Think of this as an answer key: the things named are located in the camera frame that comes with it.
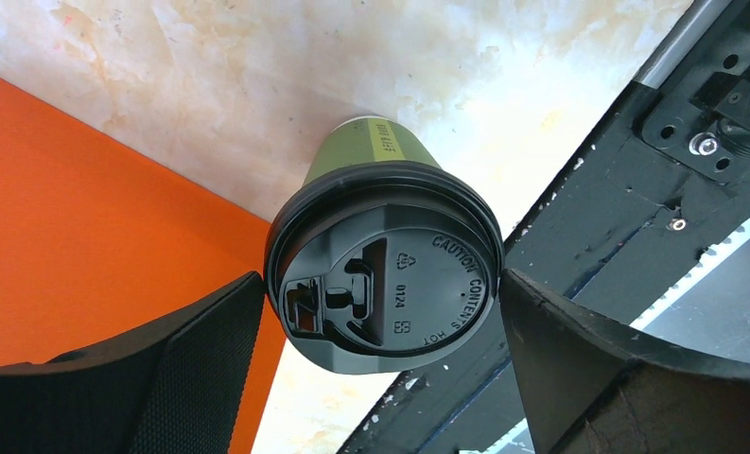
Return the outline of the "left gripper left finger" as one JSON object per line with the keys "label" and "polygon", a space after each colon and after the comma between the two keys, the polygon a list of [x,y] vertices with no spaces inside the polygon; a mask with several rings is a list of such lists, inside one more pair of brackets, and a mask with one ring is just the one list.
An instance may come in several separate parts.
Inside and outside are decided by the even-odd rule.
{"label": "left gripper left finger", "polygon": [[48,362],[0,367],[0,453],[225,453],[264,305],[248,272]]}

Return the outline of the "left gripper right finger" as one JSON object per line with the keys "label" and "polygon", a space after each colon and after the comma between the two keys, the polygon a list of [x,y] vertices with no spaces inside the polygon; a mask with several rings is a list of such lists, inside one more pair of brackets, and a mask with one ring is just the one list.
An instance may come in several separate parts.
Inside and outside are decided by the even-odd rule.
{"label": "left gripper right finger", "polygon": [[750,363],[653,337],[505,270],[499,300],[538,453],[750,453]]}

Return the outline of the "orange paper bag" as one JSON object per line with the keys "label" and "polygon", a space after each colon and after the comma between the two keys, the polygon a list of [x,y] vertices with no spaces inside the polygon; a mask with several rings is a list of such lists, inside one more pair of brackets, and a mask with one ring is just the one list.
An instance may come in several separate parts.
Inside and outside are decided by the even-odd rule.
{"label": "orange paper bag", "polygon": [[[0,367],[48,362],[260,275],[267,230],[0,79]],[[283,343],[264,296],[225,453],[252,449]]]}

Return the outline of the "green paper cup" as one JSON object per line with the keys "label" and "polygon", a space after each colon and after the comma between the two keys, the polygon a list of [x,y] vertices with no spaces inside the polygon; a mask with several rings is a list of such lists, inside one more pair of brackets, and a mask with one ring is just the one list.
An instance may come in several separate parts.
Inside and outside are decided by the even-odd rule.
{"label": "green paper cup", "polygon": [[323,139],[304,184],[347,166],[387,161],[441,167],[412,131],[383,116],[363,115],[346,120]]}

